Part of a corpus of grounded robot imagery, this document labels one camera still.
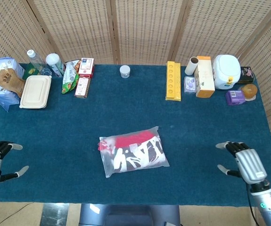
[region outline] purple box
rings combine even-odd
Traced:
[[[241,105],[245,102],[244,93],[241,90],[231,90],[225,94],[228,105]]]

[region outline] snack bag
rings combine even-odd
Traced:
[[[158,126],[118,136],[100,137],[99,150],[106,178],[113,173],[170,166],[157,130]]]
[[[13,68],[4,66],[4,69],[0,70],[0,86],[17,93],[21,98],[24,89],[25,81],[20,79]]]
[[[66,70],[63,76],[62,94],[67,93],[75,88],[79,75],[75,69],[75,66],[80,60],[73,60],[66,63]]]

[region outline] red box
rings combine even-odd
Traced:
[[[79,76],[92,78],[94,71],[94,58],[81,58],[80,68],[79,68]]]

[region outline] dark box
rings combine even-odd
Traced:
[[[250,67],[241,67],[240,79],[238,84],[252,83],[255,79],[255,75]]]

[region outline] table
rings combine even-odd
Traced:
[[[0,183],[0,201],[247,206],[244,182],[217,169],[236,169],[234,158],[215,145],[230,140],[255,148],[271,182],[271,134],[260,94],[239,106],[227,106],[224,90],[165,101],[165,78],[165,66],[131,65],[122,79],[118,65],[96,65],[87,99],[61,94],[62,80],[53,78],[45,109],[13,105],[7,113],[0,106],[0,140],[24,146],[5,157],[2,171],[30,167]],[[154,126],[170,167],[105,178],[99,137]]]

